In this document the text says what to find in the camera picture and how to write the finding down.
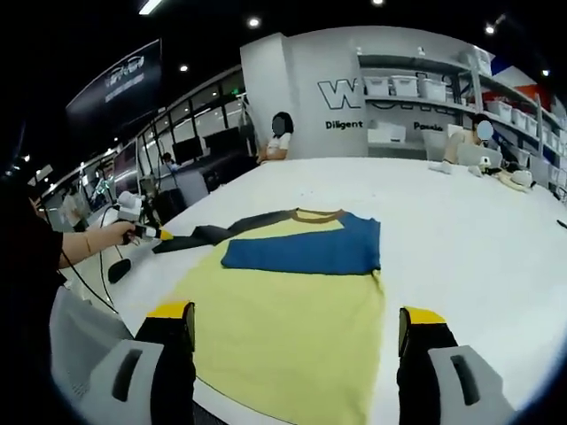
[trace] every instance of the black clothing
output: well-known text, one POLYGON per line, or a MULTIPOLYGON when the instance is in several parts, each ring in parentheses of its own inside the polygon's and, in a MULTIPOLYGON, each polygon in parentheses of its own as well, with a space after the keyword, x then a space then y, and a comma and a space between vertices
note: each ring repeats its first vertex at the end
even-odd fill
POLYGON ((58 287, 65 282, 58 272, 63 234, 35 214, 23 188, 2 183, 0 196, 9 422, 34 423, 38 417, 49 417, 77 423, 50 378, 50 312, 58 287))

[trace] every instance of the white wall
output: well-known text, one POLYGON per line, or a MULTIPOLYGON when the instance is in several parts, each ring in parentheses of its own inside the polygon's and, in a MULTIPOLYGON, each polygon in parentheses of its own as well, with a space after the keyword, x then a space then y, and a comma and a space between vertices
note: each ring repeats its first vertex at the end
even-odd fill
MULTIPOLYGON (((270 134, 271 119, 279 111, 294 111, 291 116, 296 133, 291 141, 291 158, 365 156, 366 129, 371 120, 405 123, 408 140, 420 136, 413 129, 415 121, 444 127, 455 118, 423 112, 418 107, 411 112, 399 107, 383 112, 366 106, 356 52, 418 56, 423 50, 428 58, 457 61, 459 53, 469 47, 452 37, 401 27, 343 27, 290 38, 277 34, 248 44, 241 49, 242 67, 246 92, 260 121, 260 139, 270 134), (350 104, 329 108, 319 83, 336 84, 342 79, 359 83, 354 86, 354 96, 350 104), (364 127, 327 129, 326 122, 335 120, 361 120, 364 127)), ((514 67, 497 79, 511 86, 533 84, 514 67)))
POLYGON ((246 95, 256 112, 256 130, 261 140, 272 136, 272 119, 278 112, 288 112, 294 121, 298 119, 285 63, 286 40, 283 35, 274 34, 240 49, 246 95))

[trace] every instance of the desk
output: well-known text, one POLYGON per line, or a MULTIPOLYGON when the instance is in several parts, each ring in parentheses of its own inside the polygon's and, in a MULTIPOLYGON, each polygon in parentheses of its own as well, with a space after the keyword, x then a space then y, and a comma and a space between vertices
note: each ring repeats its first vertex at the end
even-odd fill
MULTIPOLYGON (((201 224, 302 207, 344 208, 382 222, 384 341, 371 423, 398 423, 398 315, 403 305, 447 319, 504 379, 517 409, 546 378, 566 337, 567 209, 541 187, 525 194, 466 168, 435 173, 423 161, 324 158, 267 163, 219 188, 166 225, 189 235, 201 224)), ((128 328, 194 267, 210 247, 148 254, 112 287, 128 328)), ((280 423, 197 381, 195 400, 230 424, 280 423)))

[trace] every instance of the ceiling light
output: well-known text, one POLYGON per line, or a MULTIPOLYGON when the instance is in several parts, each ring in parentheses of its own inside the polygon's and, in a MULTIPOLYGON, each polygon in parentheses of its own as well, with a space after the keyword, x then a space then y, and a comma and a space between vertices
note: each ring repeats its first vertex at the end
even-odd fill
POLYGON ((148 0, 142 10, 140 11, 141 15, 149 15, 153 12, 153 10, 158 7, 162 0, 148 0))
POLYGON ((249 28, 257 28, 260 26, 260 18, 249 18, 248 19, 248 27, 249 28))

